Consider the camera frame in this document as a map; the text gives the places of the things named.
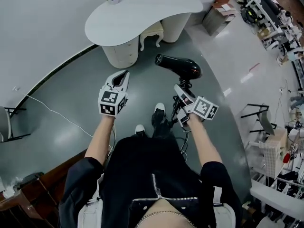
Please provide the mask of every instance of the silver zipper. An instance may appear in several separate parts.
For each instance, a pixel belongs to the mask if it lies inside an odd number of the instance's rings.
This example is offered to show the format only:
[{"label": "silver zipper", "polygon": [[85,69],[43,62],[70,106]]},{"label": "silver zipper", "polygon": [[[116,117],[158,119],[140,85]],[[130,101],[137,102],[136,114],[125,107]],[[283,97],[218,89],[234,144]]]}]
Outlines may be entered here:
[{"label": "silver zipper", "polygon": [[157,198],[152,198],[152,199],[133,199],[133,202],[136,202],[136,201],[156,201],[156,200],[160,200],[160,199],[169,200],[169,201],[184,201],[184,200],[193,200],[193,199],[197,200],[198,199],[197,197],[180,198],[180,199],[165,198],[165,197],[162,196],[161,190],[159,188],[157,188],[155,174],[152,174],[152,179],[153,179],[153,186],[154,186],[154,190],[155,190],[155,193],[157,195]]}]

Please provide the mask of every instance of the white table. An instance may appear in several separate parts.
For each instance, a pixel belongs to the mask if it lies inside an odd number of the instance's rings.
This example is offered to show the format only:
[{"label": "white table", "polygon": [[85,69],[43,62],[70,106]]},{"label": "white table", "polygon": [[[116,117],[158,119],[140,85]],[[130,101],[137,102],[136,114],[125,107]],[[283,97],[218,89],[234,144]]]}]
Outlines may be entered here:
[{"label": "white table", "polygon": [[271,26],[274,28],[274,32],[270,33],[268,36],[266,36],[263,39],[268,39],[271,38],[277,34],[282,33],[282,29],[279,26],[276,26],[275,23],[271,20],[270,16],[267,14],[267,12],[263,9],[262,5],[260,4],[259,0],[250,0],[249,3],[246,5],[246,7],[248,7],[249,5],[251,5],[252,3],[255,3],[255,5],[259,8],[259,10],[264,14],[265,18],[269,21],[269,23],[271,24]]},{"label": "white table", "polygon": [[90,41],[103,47],[110,63],[117,68],[133,65],[138,57],[138,36],[162,20],[163,40],[175,42],[191,13],[200,12],[200,0],[120,0],[96,8],[85,23]]}]

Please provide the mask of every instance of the necklace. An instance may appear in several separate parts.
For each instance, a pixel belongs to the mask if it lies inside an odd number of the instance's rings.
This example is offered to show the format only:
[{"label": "necklace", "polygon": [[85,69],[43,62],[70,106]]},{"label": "necklace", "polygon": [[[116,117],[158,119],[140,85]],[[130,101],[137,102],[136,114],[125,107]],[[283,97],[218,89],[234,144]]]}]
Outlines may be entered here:
[{"label": "necklace", "polygon": [[180,213],[177,213],[177,212],[173,212],[173,211],[159,211],[159,212],[154,212],[154,213],[151,213],[149,215],[146,215],[146,216],[141,218],[141,220],[138,222],[138,224],[136,225],[135,228],[138,228],[146,219],[148,219],[152,216],[158,215],[158,214],[162,214],[162,213],[171,213],[171,214],[181,216],[181,217],[185,218],[189,222],[190,225],[192,225],[194,228],[196,228],[196,226],[186,216],[184,216]]}]

